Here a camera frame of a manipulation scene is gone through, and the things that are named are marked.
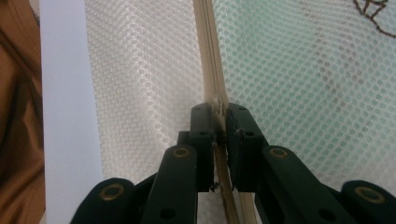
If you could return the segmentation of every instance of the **zipper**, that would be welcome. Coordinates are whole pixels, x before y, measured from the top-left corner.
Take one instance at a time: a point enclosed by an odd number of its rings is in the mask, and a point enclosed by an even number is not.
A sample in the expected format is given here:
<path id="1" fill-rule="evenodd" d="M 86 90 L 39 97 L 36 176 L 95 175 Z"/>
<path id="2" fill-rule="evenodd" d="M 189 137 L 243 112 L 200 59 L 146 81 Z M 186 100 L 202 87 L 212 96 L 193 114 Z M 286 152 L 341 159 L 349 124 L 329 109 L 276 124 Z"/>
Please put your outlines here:
<path id="1" fill-rule="evenodd" d="M 227 153 L 225 146 L 225 111 L 228 97 L 219 52 L 219 40 L 216 30 L 213 4 L 211 0 L 193 0 L 198 43 L 204 76 L 205 101 L 212 104 L 217 123 L 218 142 L 215 149 L 221 195 L 228 223 L 257 223 L 251 193 L 236 194 L 240 204 L 235 203 L 233 188 L 228 173 Z"/>

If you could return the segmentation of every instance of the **brown fabric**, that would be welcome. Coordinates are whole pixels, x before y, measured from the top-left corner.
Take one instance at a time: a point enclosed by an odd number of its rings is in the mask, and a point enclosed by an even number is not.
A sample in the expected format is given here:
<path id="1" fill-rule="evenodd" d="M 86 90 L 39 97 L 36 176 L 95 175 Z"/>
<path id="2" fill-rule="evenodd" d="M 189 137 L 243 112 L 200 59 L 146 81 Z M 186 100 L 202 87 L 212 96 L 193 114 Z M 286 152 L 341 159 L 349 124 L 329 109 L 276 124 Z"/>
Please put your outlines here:
<path id="1" fill-rule="evenodd" d="M 44 214 L 39 29 L 27 0 L 0 0 L 0 223 Z"/>

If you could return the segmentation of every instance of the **hole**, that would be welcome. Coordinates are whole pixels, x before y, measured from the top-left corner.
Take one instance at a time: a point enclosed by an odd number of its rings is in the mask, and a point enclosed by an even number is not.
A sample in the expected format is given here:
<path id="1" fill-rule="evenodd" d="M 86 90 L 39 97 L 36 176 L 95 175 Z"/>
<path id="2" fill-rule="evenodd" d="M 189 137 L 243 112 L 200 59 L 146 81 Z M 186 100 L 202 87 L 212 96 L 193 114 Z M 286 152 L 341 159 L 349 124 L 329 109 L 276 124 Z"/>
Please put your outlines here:
<path id="1" fill-rule="evenodd" d="M 100 191 L 99 197 L 104 201 L 112 201 L 119 198 L 123 192 L 124 186 L 122 184 L 110 184 Z"/>
<path id="2" fill-rule="evenodd" d="M 180 147 L 180 148 L 173 150 L 173 154 L 175 157 L 182 158 L 182 157 L 188 156 L 190 154 L 190 152 L 188 149 L 186 149 L 184 147 Z"/>
<path id="3" fill-rule="evenodd" d="M 360 186 L 355 188 L 355 192 L 361 198 L 370 203 L 383 203 L 385 201 L 385 198 L 381 193 L 371 188 Z"/>
<path id="4" fill-rule="evenodd" d="M 106 189 L 105 195 L 106 196 L 114 196 L 114 195 L 118 194 L 119 192 L 120 192 L 119 188 L 110 188 L 110 189 Z"/>
<path id="5" fill-rule="evenodd" d="M 327 209 L 319 209 L 318 213 L 320 215 L 321 218 L 328 220 L 328 221 L 335 221 L 337 219 L 337 217 L 335 216 L 335 214 Z"/>
<path id="6" fill-rule="evenodd" d="M 253 132 L 245 132 L 245 135 L 247 135 L 247 136 L 253 136 L 254 135 L 254 133 Z"/>
<path id="7" fill-rule="evenodd" d="M 165 220 L 172 219 L 175 217 L 175 215 L 176 215 L 176 212 L 172 208 L 163 208 L 160 212 L 161 218 L 165 219 Z"/>
<path id="8" fill-rule="evenodd" d="M 278 157 L 278 158 L 285 158 L 287 157 L 289 154 L 287 151 L 281 149 L 281 148 L 272 148 L 270 150 L 270 154 L 274 157 Z"/>

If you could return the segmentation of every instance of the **white mesh fabric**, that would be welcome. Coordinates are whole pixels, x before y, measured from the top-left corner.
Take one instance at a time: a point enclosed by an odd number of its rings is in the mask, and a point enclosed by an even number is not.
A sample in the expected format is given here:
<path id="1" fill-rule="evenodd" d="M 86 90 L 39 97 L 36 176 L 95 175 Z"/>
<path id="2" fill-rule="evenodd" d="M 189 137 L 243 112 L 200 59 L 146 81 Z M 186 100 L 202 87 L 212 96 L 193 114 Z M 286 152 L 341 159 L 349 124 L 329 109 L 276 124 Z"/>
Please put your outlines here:
<path id="1" fill-rule="evenodd" d="M 374 21 L 364 4 L 214 0 L 221 61 L 230 102 L 270 144 L 335 189 L 363 179 L 396 195 L 396 2 Z"/>
<path id="2" fill-rule="evenodd" d="M 87 0 L 105 178 L 138 183 L 190 128 L 204 100 L 191 1 Z M 224 222 L 219 194 L 200 194 L 199 222 Z"/>

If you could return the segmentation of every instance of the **black plastic part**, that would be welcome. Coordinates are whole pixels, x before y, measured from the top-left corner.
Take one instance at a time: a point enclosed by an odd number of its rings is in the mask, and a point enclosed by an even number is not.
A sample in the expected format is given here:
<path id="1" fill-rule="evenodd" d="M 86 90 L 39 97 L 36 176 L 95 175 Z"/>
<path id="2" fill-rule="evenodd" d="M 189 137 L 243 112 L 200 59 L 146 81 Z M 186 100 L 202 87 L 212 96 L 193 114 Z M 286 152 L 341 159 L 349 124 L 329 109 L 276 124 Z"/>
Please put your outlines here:
<path id="1" fill-rule="evenodd" d="M 255 192 L 259 179 L 257 158 L 268 142 L 250 112 L 241 105 L 228 104 L 226 129 L 233 187 L 241 192 Z"/>
<path id="2" fill-rule="evenodd" d="M 396 199 L 377 185 L 361 180 L 346 182 L 341 200 L 359 223 L 396 223 Z"/>
<path id="3" fill-rule="evenodd" d="M 197 181 L 198 191 L 205 192 L 213 188 L 214 158 L 216 143 L 214 134 L 213 112 L 210 104 L 196 105 L 191 109 L 191 126 L 189 132 L 179 132 L 177 144 L 189 145 L 196 149 L 198 155 Z"/>
<path id="4" fill-rule="evenodd" d="M 165 151 L 141 223 L 196 223 L 196 164 L 193 147 Z"/>
<path id="5" fill-rule="evenodd" d="M 152 185 L 154 184 L 154 180 L 157 174 L 151 175 L 149 178 L 143 180 L 139 184 L 137 184 L 135 188 L 134 194 L 134 204 L 136 208 L 137 216 L 134 219 L 133 223 L 139 223 L 140 218 L 143 216 L 143 212 L 146 208 L 146 202 L 149 198 L 149 193 L 151 192 Z"/>
<path id="6" fill-rule="evenodd" d="M 260 160 L 257 200 L 263 207 L 259 214 L 264 220 L 269 223 L 356 223 L 292 151 L 266 147 Z"/>
<path id="7" fill-rule="evenodd" d="M 101 192 L 112 185 L 122 186 L 122 194 L 113 200 L 101 198 Z M 72 224 L 121 224 L 138 219 L 137 204 L 134 203 L 134 184 L 125 179 L 111 178 L 96 185 L 75 213 Z"/>

